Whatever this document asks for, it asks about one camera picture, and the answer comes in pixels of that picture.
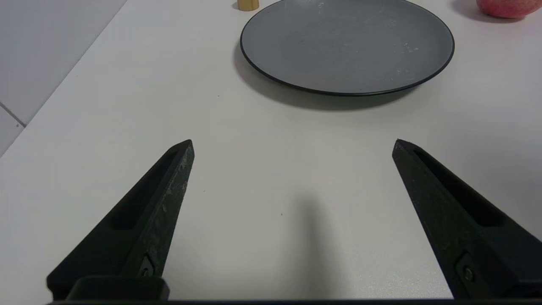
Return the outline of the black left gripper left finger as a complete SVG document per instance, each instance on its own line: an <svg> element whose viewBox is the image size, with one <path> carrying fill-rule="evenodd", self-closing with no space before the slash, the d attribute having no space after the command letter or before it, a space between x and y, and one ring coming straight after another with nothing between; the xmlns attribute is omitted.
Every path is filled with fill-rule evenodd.
<svg viewBox="0 0 542 305"><path fill-rule="evenodd" d="M191 140L163 155L47 276L54 300L167 300L162 278L195 160Z"/></svg>

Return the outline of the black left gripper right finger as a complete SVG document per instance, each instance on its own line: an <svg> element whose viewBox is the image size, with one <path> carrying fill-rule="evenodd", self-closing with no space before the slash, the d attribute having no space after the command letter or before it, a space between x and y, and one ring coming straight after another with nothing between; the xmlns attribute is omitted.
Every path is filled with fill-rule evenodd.
<svg viewBox="0 0 542 305"><path fill-rule="evenodd" d="M421 147L392 157L455 299L541 299L540 240Z"/></svg>

